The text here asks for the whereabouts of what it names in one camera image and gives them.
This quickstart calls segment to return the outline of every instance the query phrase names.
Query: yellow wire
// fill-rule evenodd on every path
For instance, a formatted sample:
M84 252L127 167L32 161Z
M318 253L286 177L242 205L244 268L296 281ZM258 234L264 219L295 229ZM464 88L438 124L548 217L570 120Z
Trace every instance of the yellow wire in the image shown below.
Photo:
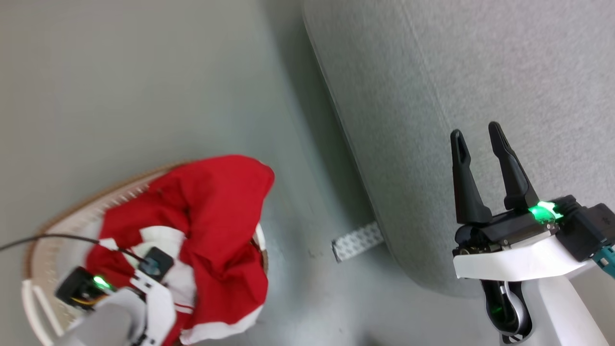
M75 302L79 304L87 305L87 306L96 305L97 303L99 303L101 300L105 298L107 298L106 294L103 294L102 296L96 298L95 300L81 300L81 299L71 297L71 299L73 299Z

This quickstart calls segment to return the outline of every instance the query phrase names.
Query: black cable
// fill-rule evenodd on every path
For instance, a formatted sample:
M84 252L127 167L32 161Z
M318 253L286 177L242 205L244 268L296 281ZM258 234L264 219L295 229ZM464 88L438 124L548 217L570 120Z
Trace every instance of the black cable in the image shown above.
M90 238L86 238L84 236L78 236L78 235L63 235L63 234L54 233L54 234L36 235L36 236L31 236L29 238L23 238L23 239L20 239L20 240L16 240L16 241L14 241L12 243L0 246L0 252L4 251L6 249L10 249L11 247L14 247L14 246L17 246L17 245L21 245L21 244L24 244L24 243L29 243L30 241L37 241L37 240L43 239L43 238L67 238L67 239L86 241L88 243L92 243L92 244L96 244L96 245L100 244L100 241L97 240L97 239L90 239ZM132 258L134 258L135 260L137 260L139 262L143 262L144 261L141 257L133 254L132 252L130 252L130 251L126 250L126 249L119 248L117 250L119 252L123 253L123 254L127 254L127 255L131 256Z

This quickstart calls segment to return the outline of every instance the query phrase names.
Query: laundry basket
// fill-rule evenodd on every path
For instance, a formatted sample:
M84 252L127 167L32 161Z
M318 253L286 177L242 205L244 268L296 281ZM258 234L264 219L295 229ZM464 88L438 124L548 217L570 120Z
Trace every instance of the laundry basket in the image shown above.
M189 163L170 164L132 177L87 199L54 218L38 234L63 233L93 237L93 224L101 222L105 211L136 198L147 190L148 184L174 168ZM267 250L263 230L258 224L254 245L263 254L263 268L268 269ZM54 291L66 272L83 265L91 245L64 238L44 238L30 244L23 267L23 308L28 321L43 346L51 346L82 312L60 302Z

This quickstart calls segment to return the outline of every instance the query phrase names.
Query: cable connector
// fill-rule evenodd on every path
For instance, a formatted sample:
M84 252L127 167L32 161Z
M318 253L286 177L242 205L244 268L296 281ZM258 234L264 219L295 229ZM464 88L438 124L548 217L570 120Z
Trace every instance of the cable connector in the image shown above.
M605 246L593 256L593 261L608 275L615 278L615 251Z

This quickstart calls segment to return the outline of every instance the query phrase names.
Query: white basket handle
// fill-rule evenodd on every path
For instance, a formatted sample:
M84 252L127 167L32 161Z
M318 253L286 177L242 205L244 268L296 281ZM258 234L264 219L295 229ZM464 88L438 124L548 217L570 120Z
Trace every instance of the white basket handle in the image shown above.
M64 329L62 329L62 326L60 325L58 318L55 316L51 304L49 304L49 301L47 300L47 298L45 298L45 294L42 289L37 285L33 285L31 280L23 280L23 308L26 311L26 316L28 317L28 321L32 326L32 330L34 331L36 337L41 341L43 346L53 346L54 343L51 337L48 335L46 328L43 326L39 310L36 308L36 302L34 301L35 298L41 305L42 310L45 313L49 324L51 324L51 327L54 329L56 335L58 337L62 336L64 334Z

